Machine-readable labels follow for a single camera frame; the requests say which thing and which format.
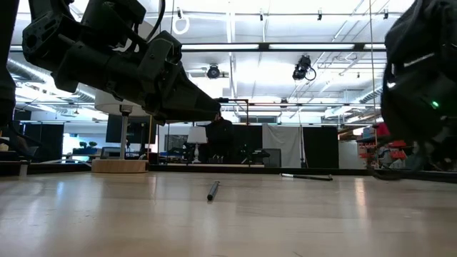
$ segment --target person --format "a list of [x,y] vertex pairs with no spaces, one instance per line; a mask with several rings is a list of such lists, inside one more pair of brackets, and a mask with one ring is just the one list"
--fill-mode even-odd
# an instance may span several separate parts
[[216,162],[230,162],[233,148],[233,124],[224,119],[218,112],[214,120],[206,125],[208,138],[209,158],[216,158]]

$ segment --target window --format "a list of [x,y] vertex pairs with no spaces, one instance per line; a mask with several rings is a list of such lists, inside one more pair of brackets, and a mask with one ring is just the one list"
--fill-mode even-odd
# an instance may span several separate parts
[[[241,116],[240,122],[246,123],[247,117]],[[276,116],[249,116],[249,123],[260,123],[260,124],[275,124],[278,123],[278,117]]]

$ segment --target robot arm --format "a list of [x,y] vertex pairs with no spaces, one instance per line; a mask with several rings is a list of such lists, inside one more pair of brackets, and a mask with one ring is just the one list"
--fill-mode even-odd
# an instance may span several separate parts
[[[161,123],[216,115],[220,104],[187,79],[181,43],[166,31],[150,41],[137,34],[146,13],[137,0],[90,0],[81,22],[70,14],[71,1],[29,0],[32,21],[23,31],[26,60],[51,71],[58,89],[75,92],[83,83]],[[130,47],[117,50],[128,39]]]
[[421,163],[457,160],[456,32],[456,0],[416,0],[386,34],[381,113]]

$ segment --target white curtain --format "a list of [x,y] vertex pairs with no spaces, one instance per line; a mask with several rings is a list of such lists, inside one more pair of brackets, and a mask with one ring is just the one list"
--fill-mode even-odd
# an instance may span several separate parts
[[263,148],[279,148],[283,167],[300,168],[300,127],[262,125]]

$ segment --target ceiling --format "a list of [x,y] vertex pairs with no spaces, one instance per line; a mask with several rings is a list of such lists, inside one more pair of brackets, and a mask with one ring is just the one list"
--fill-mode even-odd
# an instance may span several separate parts
[[[75,0],[71,5],[75,18],[82,17],[88,1]],[[139,1],[147,11],[146,23],[140,28],[140,36],[146,37],[151,25],[156,22],[159,1]],[[383,42],[386,32],[412,3],[413,0],[167,0],[166,15],[160,29],[171,32],[181,43],[197,44],[230,41]],[[189,30],[180,35],[172,29],[171,22],[171,17],[174,21],[179,20],[177,7],[189,18]],[[318,21],[320,11],[323,16]],[[385,11],[388,12],[387,19],[384,19]],[[29,12],[28,1],[21,0],[12,45],[21,44],[21,32],[30,23]],[[176,22],[178,30],[184,27],[184,20]],[[310,83],[292,79],[294,66],[303,54],[310,56],[317,72],[316,80]],[[26,63],[20,53],[11,53],[10,59],[37,72],[49,74]],[[236,67],[232,71],[235,80],[233,84],[230,79],[209,80],[205,77],[205,69],[210,64],[217,64],[221,71],[231,73],[231,57],[228,53],[184,53],[182,61],[194,83],[214,97],[268,102],[279,102],[282,98],[287,98],[289,102],[326,104],[355,101],[358,96],[379,85],[386,55],[383,52],[375,52],[373,55],[370,52],[240,52],[233,53],[232,59]],[[88,86],[80,87],[89,95],[95,94]],[[302,108],[301,111],[316,109],[325,111],[327,108]]]

